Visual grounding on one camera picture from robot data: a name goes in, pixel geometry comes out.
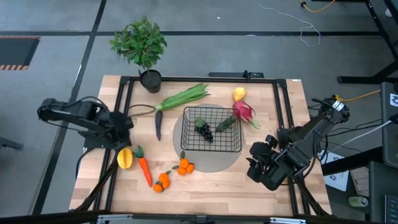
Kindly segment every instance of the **concrete floor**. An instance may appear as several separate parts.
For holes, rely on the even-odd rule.
[[[321,31],[377,30],[363,3],[337,2],[324,12],[311,14],[303,10],[298,1],[258,1],[263,6],[309,21]],[[373,1],[373,4],[392,39],[398,38],[397,25],[384,15],[384,3]],[[100,1],[94,0],[0,1],[0,31],[88,31],[93,27],[99,5]],[[316,9],[324,6],[325,2],[308,2],[308,5]],[[164,31],[297,31],[303,26],[291,18],[263,10],[252,1],[108,0],[99,30],[121,30],[144,14]],[[137,66],[118,60],[110,51],[110,38],[95,38],[78,98],[96,96],[103,75],[137,75]],[[321,44],[313,48],[305,46],[298,37],[165,38],[169,47],[155,67],[164,76],[205,77],[208,72],[250,70],[263,72],[270,78],[299,78],[309,105],[313,105],[311,98],[332,94],[351,98],[379,89],[377,85],[339,85],[336,77],[370,76],[392,62],[384,41],[376,37],[322,37]],[[315,43],[317,38],[306,37],[306,40]],[[21,151],[0,151],[0,217],[29,213],[57,131],[57,128],[38,121],[35,110],[44,98],[68,100],[87,41],[87,36],[42,37],[27,71],[0,72],[0,136],[25,144]],[[378,95],[350,103],[350,120],[341,127],[355,127],[380,118],[379,105]],[[358,133],[361,131],[330,138],[330,141],[343,143]],[[349,146],[365,151],[380,144],[381,134],[374,133]],[[75,164],[82,145],[82,137],[73,131],[67,132],[44,213],[68,210],[75,181]],[[355,154],[355,151],[346,149],[336,152],[343,156]],[[335,215],[363,219],[363,214],[342,207],[338,200],[334,202],[332,195],[330,200]]]

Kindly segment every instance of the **wooden tabletop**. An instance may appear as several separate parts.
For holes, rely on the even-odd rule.
[[[99,98],[110,109],[114,108],[119,80],[120,76],[107,75],[103,78]],[[156,105],[166,97],[196,84],[194,82],[162,82],[161,90],[152,94],[144,89],[139,82],[134,82],[131,105],[141,103]],[[206,88],[211,93],[210,96],[170,111],[164,111],[161,141],[158,141],[155,135],[154,113],[136,117],[133,119],[134,128],[130,131],[133,144],[131,149],[135,149],[137,145],[144,148],[150,172],[154,182],[156,182],[161,172],[178,165],[179,157],[173,147],[172,134],[174,125],[183,113],[184,107],[214,103],[230,108],[233,104],[233,89],[239,86],[248,90],[246,102],[256,110],[255,119],[259,122],[261,128],[257,130],[244,121],[242,122],[244,131],[243,150],[233,165],[221,172],[214,173],[196,170],[190,175],[181,176],[172,172],[170,174],[170,187],[160,194],[154,192],[148,186],[135,159],[130,169],[118,169],[111,211],[123,213],[291,216],[292,209],[287,186],[280,186],[277,190],[270,191],[262,184],[255,183],[246,175],[249,164],[245,158],[250,157],[249,149],[252,144],[263,141],[268,134],[277,137],[279,124],[271,84],[210,83]],[[287,86],[294,124],[296,126],[303,125],[309,120],[309,115],[301,81],[287,80]],[[284,122],[288,124],[282,90],[279,90],[279,95]],[[83,158],[70,208],[79,206],[98,182],[103,155],[104,149],[94,149]],[[318,161],[310,175],[305,179],[305,183],[317,202],[330,213],[329,199]],[[297,186],[295,189],[298,209],[300,213],[303,213],[300,191]],[[107,191],[108,186],[105,186],[100,208],[104,208]]]

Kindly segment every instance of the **black plant pot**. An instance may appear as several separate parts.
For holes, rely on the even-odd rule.
[[[157,70],[146,70],[139,73],[139,81],[141,85],[148,90],[149,93],[157,93],[160,90],[160,86],[162,84],[162,75]]]

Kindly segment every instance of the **pink dragon fruit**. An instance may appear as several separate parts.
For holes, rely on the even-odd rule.
[[[254,115],[256,115],[256,112],[254,109],[249,106],[246,102],[240,101],[240,102],[235,102],[232,108],[237,109],[239,112],[235,111],[235,116],[240,117],[241,119],[249,122],[253,127],[259,129],[260,124],[253,120],[252,116],[252,111],[254,112]]]

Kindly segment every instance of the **black wire basket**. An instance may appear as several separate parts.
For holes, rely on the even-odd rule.
[[[242,149],[241,121],[237,119],[229,128],[216,133],[217,126],[234,115],[236,109],[188,106],[182,119],[181,148],[189,151],[240,152]],[[204,119],[212,132],[212,142],[195,128],[197,118]]]

